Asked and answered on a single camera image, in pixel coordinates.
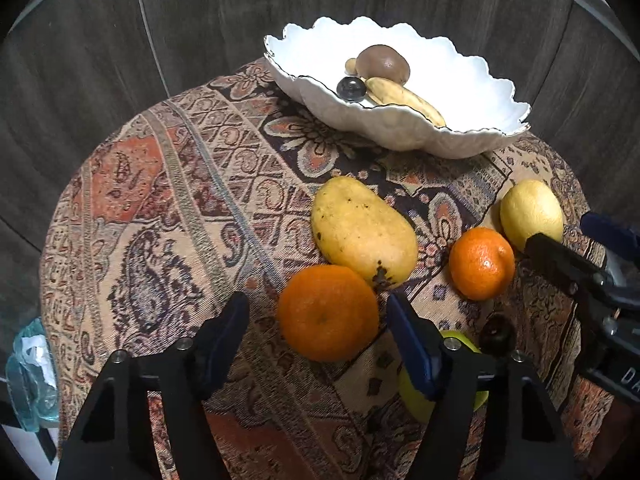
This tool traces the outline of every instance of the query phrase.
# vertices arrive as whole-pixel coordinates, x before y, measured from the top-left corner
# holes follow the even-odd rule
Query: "clear plastic bag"
[[[15,337],[6,378],[15,415],[25,431],[58,424],[56,371],[40,318]]]

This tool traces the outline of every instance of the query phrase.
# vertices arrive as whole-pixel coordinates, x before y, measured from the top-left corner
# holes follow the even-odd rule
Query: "orange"
[[[474,301],[488,300],[503,292],[513,279],[513,249],[493,229],[474,227],[453,244],[449,270],[464,296]]]
[[[378,302],[349,267],[316,265],[289,280],[278,300],[287,343],[312,361],[347,361],[378,332]]]

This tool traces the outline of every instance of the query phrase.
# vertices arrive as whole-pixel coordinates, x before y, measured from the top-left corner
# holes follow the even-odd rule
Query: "tablecloth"
[[[571,169],[528,135],[465,160],[384,150],[320,123],[274,84],[264,60],[167,99],[124,124],[62,193],[42,254],[42,320],[55,356],[64,439],[110,353],[139,356],[193,335],[233,290],[251,301],[249,329],[207,418],[234,478],[396,479],[424,431],[398,396],[398,350],[383,323],[351,362],[297,355],[274,317],[278,293],[322,262],[310,232],[318,187],[351,175],[415,228],[418,265],[404,290],[440,328],[476,340],[488,315],[516,324],[576,455],[588,453],[610,397],[577,378],[575,305],[518,257],[509,290],[474,303],[452,288],[447,254],[465,230],[500,228],[497,203],[524,178],[559,198],[564,243],[602,264],[582,236],[588,206]],[[165,478],[177,478],[159,396],[149,397]],[[473,421],[461,478],[472,474],[484,409]]]

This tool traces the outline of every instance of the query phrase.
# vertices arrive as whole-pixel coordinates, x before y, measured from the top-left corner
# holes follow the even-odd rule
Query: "table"
[[[274,318],[287,278],[322,262],[309,211],[318,187],[340,174],[375,190],[415,227],[419,260],[405,287],[421,316],[471,339],[494,311],[514,320],[518,347],[561,409],[576,455],[587,455],[611,398],[574,376],[575,305],[526,261],[510,289],[484,303],[461,298],[446,267],[462,232],[499,228],[498,201],[525,178],[544,180],[560,199],[564,243],[602,264],[603,248],[580,233],[588,206],[567,164],[533,135],[465,160],[389,152],[313,118],[277,88],[261,59],[134,117],[62,193],[40,268],[61,438],[112,351],[161,351],[242,290],[250,326],[227,384],[206,402],[232,476],[402,478],[424,427],[399,399],[390,333],[381,326],[352,362],[318,364],[288,347]],[[149,406],[163,475],[177,478],[159,397]],[[474,417],[461,478],[472,474],[483,415]]]

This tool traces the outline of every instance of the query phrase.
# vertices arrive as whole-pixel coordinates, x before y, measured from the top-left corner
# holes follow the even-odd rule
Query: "dark cherry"
[[[347,76],[340,79],[336,91],[345,101],[356,102],[364,99],[367,86],[359,77]]]
[[[502,357],[516,348],[516,329],[508,317],[494,314],[480,331],[482,353]]]

